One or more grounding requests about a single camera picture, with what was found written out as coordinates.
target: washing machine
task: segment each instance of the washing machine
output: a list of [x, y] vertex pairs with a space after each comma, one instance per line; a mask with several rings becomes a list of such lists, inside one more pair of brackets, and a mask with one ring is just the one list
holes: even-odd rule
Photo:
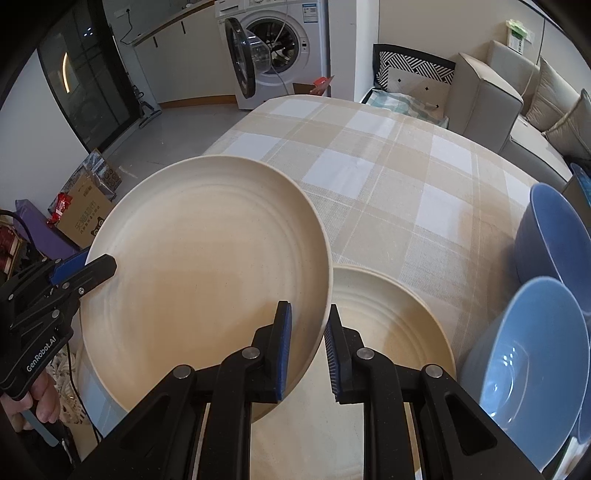
[[[327, 0], [216, 0], [216, 17], [239, 108], [252, 110], [271, 98], [307, 92], [316, 79], [328, 77]], [[255, 74], [252, 67], [251, 33], [271, 52], [266, 72]]]

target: sofa cushion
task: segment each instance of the sofa cushion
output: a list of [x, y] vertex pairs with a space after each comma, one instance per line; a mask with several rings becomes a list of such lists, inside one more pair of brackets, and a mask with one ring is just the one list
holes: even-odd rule
[[579, 94], [540, 57], [540, 81], [531, 101], [527, 121], [541, 132], [565, 116], [579, 99]]
[[560, 154], [591, 160], [591, 100], [585, 89], [573, 109], [544, 136]]
[[513, 125], [511, 138], [500, 155], [536, 180], [559, 191], [572, 176], [560, 153], [522, 116]]
[[459, 54], [444, 112], [449, 130], [499, 153], [522, 107], [519, 93], [497, 72]]
[[540, 67], [496, 40], [491, 40], [486, 63], [521, 95], [521, 113], [525, 115], [530, 110], [531, 99], [538, 86]]

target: label sticker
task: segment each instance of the label sticker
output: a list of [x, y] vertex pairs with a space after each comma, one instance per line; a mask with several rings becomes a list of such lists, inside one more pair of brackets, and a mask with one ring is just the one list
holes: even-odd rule
[[318, 23], [318, 5], [302, 4], [304, 11], [304, 23]]

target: blue bowl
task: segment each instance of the blue bowl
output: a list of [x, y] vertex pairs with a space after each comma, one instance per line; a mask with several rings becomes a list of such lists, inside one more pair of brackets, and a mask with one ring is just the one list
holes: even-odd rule
[[573, 293], [591, 326], [591, 239], [572, 205], [538, 183], [515, 238], [515, 263], [522, 283], [549, 276]]
[[573, 294], [540, 277], [477, 341], [460, 384], [540, 470], [573, 430], [589, 376], [589, 340]]

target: metal screw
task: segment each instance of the metal screw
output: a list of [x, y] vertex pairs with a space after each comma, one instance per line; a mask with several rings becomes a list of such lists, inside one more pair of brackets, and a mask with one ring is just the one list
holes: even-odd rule
[[431, 364], [427, 365], [425, 372], [427, 375], [429, 375], [429, 377], [439, 378], [443, 375], [443, 368], [441, 368], [439, 365]]
[[179, 365], [174, 367], [173, 375], [178, 379], [187, 378], [189, 375], [191, 375], [191, 367], [188, 365]]
[[375, 355], [375, 352], [371, 348], [363, 347], [357, 350], [357, 356], [361, 360], [371, 360]]
[[260, 354], [261, 354], [261, 351], [255, 346], [247, 346], [242, 351], [242, 356], [244, 358], [248, 358], [249, 360], [252, 360], [253, 358], [258, 357]]

